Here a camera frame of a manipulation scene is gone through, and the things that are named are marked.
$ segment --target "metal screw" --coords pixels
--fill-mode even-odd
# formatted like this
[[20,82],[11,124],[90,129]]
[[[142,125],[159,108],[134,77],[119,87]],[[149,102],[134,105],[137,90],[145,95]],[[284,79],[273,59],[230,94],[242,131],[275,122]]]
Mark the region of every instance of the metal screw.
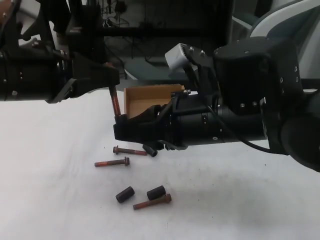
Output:
[[133,210],[144,209],[146,207],[150,207],[150,206],[158,205],[158,204],[168,204],[171,201],[172,201],[171,195],[166,194],[165,196],[162,196],[162,197],[157,198],[155,200],[145,201],[145,202],[133,205]]
[[113,147],[113,153],[114,154],[133,154],[133,155],[140,155],[140,156],[147,156],[146,151],[137,151],[133,149],[126,149],[126,148],[119,148],[118,146]]
[[94,163],[94,166],[98,168],[98,167],[106,167],[106,166],[114,166],[114,165],[122,165],[122,164],[124,164],[125,166],[130,165],[130,158],[125,157],[124,159],[121,159],[121,160],[96,162]]

